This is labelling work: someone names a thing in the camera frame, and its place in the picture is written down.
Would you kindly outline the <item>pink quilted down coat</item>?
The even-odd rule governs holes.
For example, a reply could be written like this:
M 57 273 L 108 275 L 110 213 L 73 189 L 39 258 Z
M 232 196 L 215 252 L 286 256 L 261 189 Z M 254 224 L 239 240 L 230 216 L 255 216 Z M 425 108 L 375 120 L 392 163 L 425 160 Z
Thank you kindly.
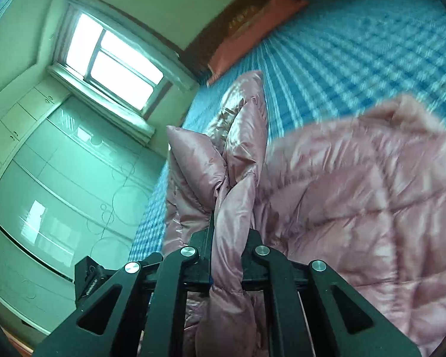
M 226 91 L 205 133 L 171 126 L 163 253 L 215 226 L 209 294 L 188 298 L 185 356 L 265 356 L 263 297 L 245 292 L 250 231 L 325 261 L 420 349 L 446 337 L 446 130 L 407 94 L 269 141 L 263 74 Z

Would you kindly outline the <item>bright bedroom window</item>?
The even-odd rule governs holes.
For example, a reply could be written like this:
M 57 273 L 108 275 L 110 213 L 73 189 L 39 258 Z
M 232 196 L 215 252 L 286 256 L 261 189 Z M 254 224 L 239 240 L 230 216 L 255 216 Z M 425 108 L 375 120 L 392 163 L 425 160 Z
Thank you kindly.
M 171 88 L 164 72 L 116 29 L 70 5 L 54 60 L 78 82 L 146 117 Z

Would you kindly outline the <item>white sliding-door wardrobe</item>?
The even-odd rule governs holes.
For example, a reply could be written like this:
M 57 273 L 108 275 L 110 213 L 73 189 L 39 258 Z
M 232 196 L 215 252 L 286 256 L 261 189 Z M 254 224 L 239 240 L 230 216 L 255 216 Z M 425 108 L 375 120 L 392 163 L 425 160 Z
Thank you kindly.
M 50 333 L 84 257 L 124 266 L 163 158 L 47 77 L 0 120 L 0 303 Z

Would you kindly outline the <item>dark wooden headboard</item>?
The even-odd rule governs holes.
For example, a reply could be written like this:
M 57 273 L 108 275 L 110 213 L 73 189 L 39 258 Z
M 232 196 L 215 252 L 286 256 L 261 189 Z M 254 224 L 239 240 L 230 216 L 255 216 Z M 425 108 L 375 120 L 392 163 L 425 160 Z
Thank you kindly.
M 213 18 L 180 54 L 180 60 L 203 84 L 210 78 L 208 63 L 225 38 L 247 22 L 270 0 L 233 0 Z

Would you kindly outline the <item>blue plaid bed cover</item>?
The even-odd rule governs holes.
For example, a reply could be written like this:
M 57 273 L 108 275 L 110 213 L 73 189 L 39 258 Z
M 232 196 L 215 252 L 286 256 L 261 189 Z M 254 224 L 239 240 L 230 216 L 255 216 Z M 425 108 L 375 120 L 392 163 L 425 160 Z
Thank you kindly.
M 301 126 L 358 115 L 411 93 L 446 127 L 446 8 L 439 0 L 310 0 L 222 77 L 198 91 L 180 128 L 168 131 L 167 163 L 150 199 L 130 259 L 171 248 L 171 197 L 192 192 L 214 207 L 225 177 L 211 123 L 233 118 L 224 103 L 238 78 L 263 76 L 269 140 Z

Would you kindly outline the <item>red pillow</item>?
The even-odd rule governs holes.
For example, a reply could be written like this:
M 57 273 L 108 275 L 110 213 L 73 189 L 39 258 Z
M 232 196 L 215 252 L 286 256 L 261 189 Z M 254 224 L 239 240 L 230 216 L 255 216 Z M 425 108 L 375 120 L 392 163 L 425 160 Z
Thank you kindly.
M 270 0 L 247 18 L 244 24 L 222 41 L 211 57 L 208 68 L 212 75 L 207 85 L 215 83 L 278 26 L 285 24 L 308 4 L 307 0 Z

